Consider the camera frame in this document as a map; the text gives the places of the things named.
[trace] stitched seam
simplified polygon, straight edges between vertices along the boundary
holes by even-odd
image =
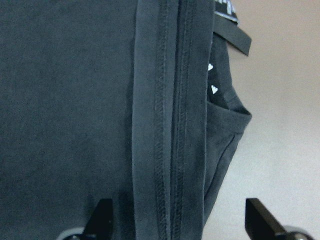
[[[156,52],[154,98],[154,183],[158,239],[167,240],[166,196],[164,183],[164,99],[166,90],[166,51],[168,39],[168,0],[160,1],[159,35]]]
[[[174,216],[171,239],[179,240],[181,236],[182,208],[183,208],[183,178],[185,160],[185,137],[186,137],[186,98],[188,89],[188,65],[191,49],[191,30],[194,16],[194,1],[188,0],[182,42],[182,55],[180,67],[179,99],[178,99],[178,133],[177,133],[177,157],[176,157],[176,186],[174,196]]]

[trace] tag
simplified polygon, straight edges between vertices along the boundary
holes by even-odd
[[[230,0],[215,0],[214,13],[238,24],[236,9],[234,8]]]
[[[214,16],[213,24],[213,30],[216,34],[223,37],[243,54],[247,56],[249,55],[251,38],[239,27],[237,27],[236,24],[219,15]]]

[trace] gray fabric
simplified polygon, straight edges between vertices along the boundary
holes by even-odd
[[[113,200],[113,240],[201,239],[251,118],[214,10],[0,3],[1,239],[54,240],[102,198]]]
[[[114,201],[133,239],[136,1],[0,3],[0,236],[56,239]]]

